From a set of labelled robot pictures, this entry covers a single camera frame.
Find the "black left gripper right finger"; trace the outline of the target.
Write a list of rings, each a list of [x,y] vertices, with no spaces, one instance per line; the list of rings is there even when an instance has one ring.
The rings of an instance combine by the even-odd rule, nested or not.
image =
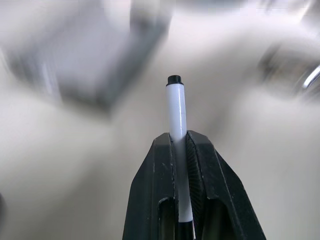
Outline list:
[[[196,240],[267,240],[246,190],[208,137],[186,135]]]

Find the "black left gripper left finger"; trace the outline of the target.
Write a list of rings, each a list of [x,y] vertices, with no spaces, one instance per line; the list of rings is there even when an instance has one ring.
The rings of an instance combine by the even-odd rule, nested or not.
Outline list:
[[[176,240],[176,175],[173,145],[163,133],[153,140],[132,180],[122,240]]]

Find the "white marker with black cap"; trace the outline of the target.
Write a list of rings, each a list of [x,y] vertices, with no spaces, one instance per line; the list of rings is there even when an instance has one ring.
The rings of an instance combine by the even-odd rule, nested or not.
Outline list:
[[[190,197],[186,158],[186,101],[185,87],[179,75],[167,79],[166,99],[169,116],[169,136],[175,154],[175,184],[178,196],[177,240],[194,240],[193,212]]]

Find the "grey glasses case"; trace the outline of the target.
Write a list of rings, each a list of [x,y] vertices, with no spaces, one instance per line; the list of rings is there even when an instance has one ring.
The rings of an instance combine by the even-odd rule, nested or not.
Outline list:
[[[162,0],[59,1],[23,41],[0,41],[19,80],[64,102],[110,110],[167,34]]]

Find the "glasses with metal frame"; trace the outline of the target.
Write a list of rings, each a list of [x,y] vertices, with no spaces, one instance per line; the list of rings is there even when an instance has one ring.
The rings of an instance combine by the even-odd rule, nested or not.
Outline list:
[[[278,43],[258,62],[261,84],[282,98],[320,102],[320,46]]]

